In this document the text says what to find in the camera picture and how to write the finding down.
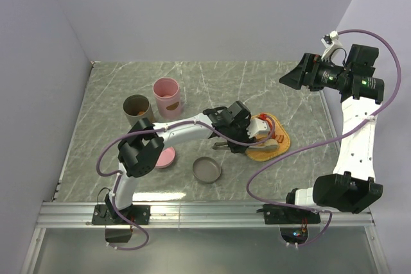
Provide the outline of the metal tongs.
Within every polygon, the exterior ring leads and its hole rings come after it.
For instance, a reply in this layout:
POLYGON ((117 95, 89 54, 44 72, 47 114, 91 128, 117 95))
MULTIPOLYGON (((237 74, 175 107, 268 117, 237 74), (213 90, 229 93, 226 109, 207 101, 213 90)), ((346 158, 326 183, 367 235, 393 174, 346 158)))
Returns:
POLYGON ((258 145, 254 146, 240 146, 238 144, 234 144, 228 141, 223 141, 223 142, 216 142, 213 144, 212 149, 213 150, 229 150, 231 153, 245 153, 247 150, 264 150, 263 149, 263 143, 260 143, 258 145))

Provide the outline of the white steamed bun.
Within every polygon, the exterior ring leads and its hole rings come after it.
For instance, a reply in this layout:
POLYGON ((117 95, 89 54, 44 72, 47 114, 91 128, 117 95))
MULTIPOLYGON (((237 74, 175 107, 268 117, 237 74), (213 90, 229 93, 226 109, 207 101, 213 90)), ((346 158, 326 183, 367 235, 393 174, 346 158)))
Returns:
POLYGON ((279 148, 279 144, 275 139, 269 139, 264 142, 263 149, 265 151, 276 151, 279 148))

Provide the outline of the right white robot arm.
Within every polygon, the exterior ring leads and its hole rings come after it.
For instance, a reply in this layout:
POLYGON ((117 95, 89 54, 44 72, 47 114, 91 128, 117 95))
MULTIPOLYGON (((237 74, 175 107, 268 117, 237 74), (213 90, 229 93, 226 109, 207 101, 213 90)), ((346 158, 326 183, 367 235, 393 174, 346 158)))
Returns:
POLYGON ((383 186, 376 183, 373 168, 374 112, 383 102, 385 83, 373 76, 379 55, 376 47, 354 44, 347 61, 337 66, 320 55, 306 53, 297 67, 280 78, 295 90, 335 89, 341 95, 344 138, 337 164, 330 175, 320 176, 309 189, 293 189, 283 207, 285 218, 296 223, 306 207, 331 207, 357 214, 381 198, 383 186))

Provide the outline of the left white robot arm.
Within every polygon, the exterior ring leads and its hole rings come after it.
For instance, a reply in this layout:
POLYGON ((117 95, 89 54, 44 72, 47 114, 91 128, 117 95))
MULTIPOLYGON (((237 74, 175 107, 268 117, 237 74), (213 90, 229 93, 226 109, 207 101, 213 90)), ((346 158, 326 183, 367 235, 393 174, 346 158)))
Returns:
POLYGON ((221 137, 232 153, 244 153, 256 141, 256 124, 250 110, 235 101, 229 107, 208 108, 186 119, 168 123, 153 123, 147 118, 139 120, 124 136, 107 145, 105 155, 112 146, 118 148, 119 169, 114 187, 106 194, 104 203, 97 205, 92 222, 113 225, 136 222, 145 225, 148 210, 132 202, 137 179, 150 173, 161 153, 185 142, 221 137))

